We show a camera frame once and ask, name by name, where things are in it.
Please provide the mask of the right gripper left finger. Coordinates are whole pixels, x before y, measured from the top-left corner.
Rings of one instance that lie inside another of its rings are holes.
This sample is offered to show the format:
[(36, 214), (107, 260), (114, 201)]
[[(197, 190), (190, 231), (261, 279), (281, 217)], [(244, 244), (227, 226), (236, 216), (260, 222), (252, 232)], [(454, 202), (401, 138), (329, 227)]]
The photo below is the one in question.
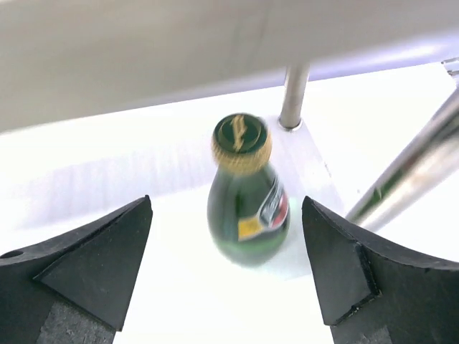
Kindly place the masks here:
[(123, 329), (153, 212), (148, 196), (1, 255), (2, 343), (112, 343)]

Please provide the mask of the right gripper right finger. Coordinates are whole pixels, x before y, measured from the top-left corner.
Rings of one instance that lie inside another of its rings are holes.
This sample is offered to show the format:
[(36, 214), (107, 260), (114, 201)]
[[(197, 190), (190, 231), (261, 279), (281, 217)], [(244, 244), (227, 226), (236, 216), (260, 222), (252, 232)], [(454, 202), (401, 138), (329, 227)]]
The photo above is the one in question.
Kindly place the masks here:
[(391, 242), (310, 197), (302, 223), (335, 343), (458, 343), (458, 263)]

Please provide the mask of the green bottle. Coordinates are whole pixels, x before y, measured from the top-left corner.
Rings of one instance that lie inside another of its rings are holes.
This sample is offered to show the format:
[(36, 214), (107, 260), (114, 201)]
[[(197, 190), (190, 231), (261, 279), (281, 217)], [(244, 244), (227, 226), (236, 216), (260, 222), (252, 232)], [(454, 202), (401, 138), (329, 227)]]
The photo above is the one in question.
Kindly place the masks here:
[(232, 262), (261, 265), (278, 253), (290, 226), (288, 195), (270, 164), (270, 131), (260, 117), (231, 114), (217, 123), (211, 147), (217, 164), (207, 200), (212, 239)]

